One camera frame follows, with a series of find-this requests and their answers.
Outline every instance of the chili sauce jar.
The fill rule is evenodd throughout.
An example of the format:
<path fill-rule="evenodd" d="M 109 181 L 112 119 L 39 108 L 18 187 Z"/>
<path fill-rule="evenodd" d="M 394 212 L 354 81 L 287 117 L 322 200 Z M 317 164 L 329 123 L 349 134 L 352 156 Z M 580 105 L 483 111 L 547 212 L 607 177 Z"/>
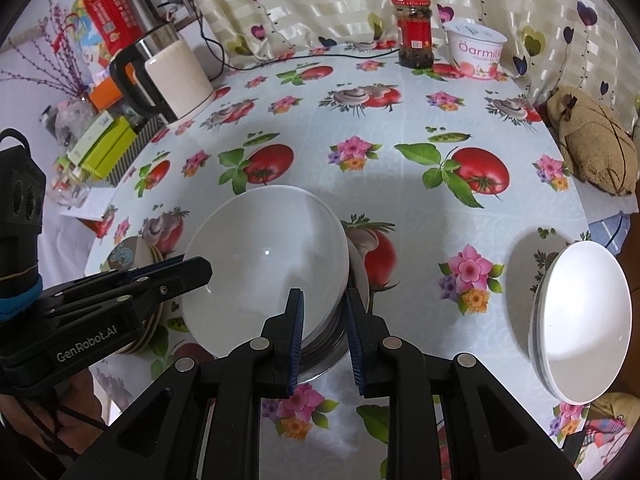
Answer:
<path fill-rule="evenodd" d="M 398 56 L 408 68 L 433 66 L 431 0 L 391 0 L 396 7 Z"/>

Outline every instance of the curtain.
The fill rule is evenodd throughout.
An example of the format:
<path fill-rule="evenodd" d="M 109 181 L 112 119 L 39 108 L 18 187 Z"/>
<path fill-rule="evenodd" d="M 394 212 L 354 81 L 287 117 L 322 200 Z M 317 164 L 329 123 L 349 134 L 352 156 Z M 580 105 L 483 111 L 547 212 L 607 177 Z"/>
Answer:
<path fill-rule="evenodd" d="M 253 64 L 343 42 L 362 48 L 396 38 L 391 0 L 194 0 L 230 63 Z M 509 41 L 502 65 L 529 99 L 561 82 L 610 106 L 631 130 L 640 106 L 640 55 L 606 0 L 431 0 L 434 39 L 441 23 L 484 23 Z"/>

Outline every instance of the blue fabric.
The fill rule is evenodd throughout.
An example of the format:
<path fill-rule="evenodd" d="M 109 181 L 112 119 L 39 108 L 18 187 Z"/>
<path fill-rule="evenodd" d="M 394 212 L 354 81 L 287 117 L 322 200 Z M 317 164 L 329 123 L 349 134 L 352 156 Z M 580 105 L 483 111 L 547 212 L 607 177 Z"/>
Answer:
<path fill-rule="evenodd" d="M 613 233 L 620 226 L 618 234 L 611 240 Z M 626 236 L 629 234 L 631 228 L 631 219 L 628 214 L 618 213 L 617 215 L 610 216 L 599 222 L 589 224 L 589 231 L 591 233 L 591 240 L 605 246 L 609 243 L 607 249 L 614 256 L 622 249 L 622 244 L 625 241 Z"/>
<path fill-rule="evenodd" d="M 42 276 L 29 290 L 13 298 L 0 298 L 0 321 L 8 321 L 29 308 L 42 293 Z"/>

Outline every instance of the yogurt cup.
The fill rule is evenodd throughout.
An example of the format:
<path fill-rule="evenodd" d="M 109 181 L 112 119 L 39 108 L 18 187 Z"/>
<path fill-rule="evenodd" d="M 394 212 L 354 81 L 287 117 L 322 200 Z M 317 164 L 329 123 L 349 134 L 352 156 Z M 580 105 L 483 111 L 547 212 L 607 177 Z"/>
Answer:
<path fill-rule="evenodd" d="M 507 37 L 492 28 L 460 20 L 443 24 L 453 66 L 473 79 L 493 79 Z"/>

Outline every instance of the jar label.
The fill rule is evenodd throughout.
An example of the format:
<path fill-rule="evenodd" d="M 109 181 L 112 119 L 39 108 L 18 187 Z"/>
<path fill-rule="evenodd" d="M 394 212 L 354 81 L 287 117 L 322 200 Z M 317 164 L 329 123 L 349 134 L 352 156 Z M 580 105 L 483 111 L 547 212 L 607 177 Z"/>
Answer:
<path fill-rule="evenodd" d="M 431 22 L 398 20 L 398 43 L 407 48 L 431 46 Z"/>

